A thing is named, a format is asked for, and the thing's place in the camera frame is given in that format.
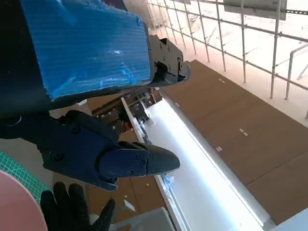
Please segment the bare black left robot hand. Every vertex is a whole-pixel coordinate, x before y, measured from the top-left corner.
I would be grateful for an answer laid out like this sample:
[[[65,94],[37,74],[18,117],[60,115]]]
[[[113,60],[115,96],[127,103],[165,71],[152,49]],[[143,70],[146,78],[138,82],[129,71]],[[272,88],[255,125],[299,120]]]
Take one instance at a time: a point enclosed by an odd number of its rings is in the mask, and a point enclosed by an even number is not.
[[[50,110],[190,77],[182,51],[150,35],[136,14],[100,0],[0,3],[0,136],[37,146],[46,169],[113,191],[122,177],[180,167],[155,145],[120,141],[111,126],[77,110]]]

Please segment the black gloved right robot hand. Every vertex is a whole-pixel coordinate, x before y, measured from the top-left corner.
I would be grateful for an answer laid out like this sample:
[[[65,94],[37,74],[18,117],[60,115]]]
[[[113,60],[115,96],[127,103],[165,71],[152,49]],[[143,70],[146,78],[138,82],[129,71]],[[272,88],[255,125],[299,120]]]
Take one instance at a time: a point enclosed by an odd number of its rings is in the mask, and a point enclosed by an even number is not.
[[[40,207],[49,231],[107,231],[110,228],[116,202],[110,199],[99,217],[90,224],[88,205],[81,185],[72,183],[67,189],[57,182],[53,190],[43,191]]]

